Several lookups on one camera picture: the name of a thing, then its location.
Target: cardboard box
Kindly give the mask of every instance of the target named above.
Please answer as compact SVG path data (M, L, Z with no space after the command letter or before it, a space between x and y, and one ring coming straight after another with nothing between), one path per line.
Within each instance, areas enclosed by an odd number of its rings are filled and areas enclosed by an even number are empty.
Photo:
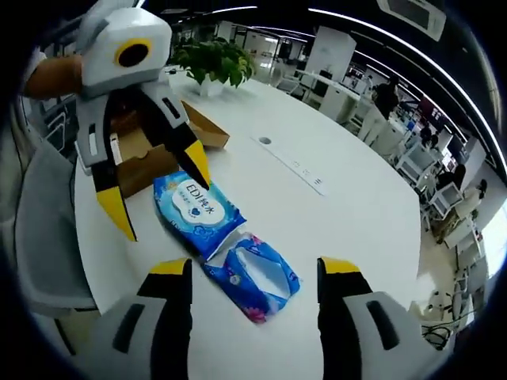
M189 115L190 127L204 146L224 148L229 135L189 104L182 102ZM122 162L117 165L120 189L125 198L150 186L153 179L178 170L174 156L163 145L152 146L141 125L149 120L138 111L126 112L111 120L111 133L118 135Z

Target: brown sleeve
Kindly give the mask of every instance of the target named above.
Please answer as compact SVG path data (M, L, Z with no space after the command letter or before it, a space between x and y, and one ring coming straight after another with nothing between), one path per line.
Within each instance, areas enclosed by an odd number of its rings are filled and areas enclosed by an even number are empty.
M41 61L26 82L23 95L44 100L79 93L82 88L81 65L80 55Z

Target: potted plant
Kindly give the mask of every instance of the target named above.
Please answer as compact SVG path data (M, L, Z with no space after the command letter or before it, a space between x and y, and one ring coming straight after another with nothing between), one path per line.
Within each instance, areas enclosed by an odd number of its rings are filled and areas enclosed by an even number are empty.
M170 62L183 67L187 76L199 83L201 96L220 93L227 81L238 88L255 73L251 57L224 38L209 42L183 39L175 47Z

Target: round white table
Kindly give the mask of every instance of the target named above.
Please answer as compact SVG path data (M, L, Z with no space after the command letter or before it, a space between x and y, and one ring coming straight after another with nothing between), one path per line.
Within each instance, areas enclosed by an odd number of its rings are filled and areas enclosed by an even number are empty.
M254 80L201 98L183 74L170 77L182 99L227 131L224 150L208 152L213 181L301 278L301 289L263 325L249 321L193 267L189 378L322 377L317 328L317 258L351 260L374 291L408 308L419 261L416 194L374 151L339 124ZM320 196L251 139L266 136L325 181ZM104 313L137 292L158 262L188 257L154 212L152 188L126 200L138 237L130 242L96 201L93 180L78 165L75 216L90 289Z

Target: wet wipes package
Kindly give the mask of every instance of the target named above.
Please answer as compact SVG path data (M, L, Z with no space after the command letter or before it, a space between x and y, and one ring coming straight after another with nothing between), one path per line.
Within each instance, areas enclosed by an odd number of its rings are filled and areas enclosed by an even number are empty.
M251 233L239 234L227 253L203 269L254 323L266 322L299 290L299 278L284 258Z
M155 178L154 198L162 216L209 260L246 220L212 183L209 191L186 172Z

